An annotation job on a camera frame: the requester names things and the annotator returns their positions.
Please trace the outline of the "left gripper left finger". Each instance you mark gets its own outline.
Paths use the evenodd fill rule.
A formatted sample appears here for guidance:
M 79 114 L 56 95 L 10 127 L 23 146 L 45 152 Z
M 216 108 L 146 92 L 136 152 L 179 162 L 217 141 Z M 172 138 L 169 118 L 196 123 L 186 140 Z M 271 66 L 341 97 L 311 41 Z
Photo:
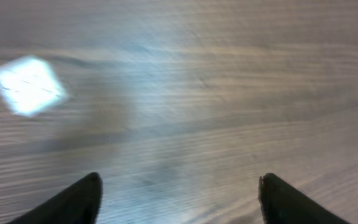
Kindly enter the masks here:
M 102 179 L 92 172 L 8 224 L 95 224 L 102 192 Z

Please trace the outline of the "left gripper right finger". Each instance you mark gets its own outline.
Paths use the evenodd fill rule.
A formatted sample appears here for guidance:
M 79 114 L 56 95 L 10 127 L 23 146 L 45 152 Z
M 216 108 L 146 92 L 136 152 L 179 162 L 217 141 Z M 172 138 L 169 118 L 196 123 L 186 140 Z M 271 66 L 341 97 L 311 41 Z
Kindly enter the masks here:
M 265 224 L 349 224 L 273 173 L 259 178 Z

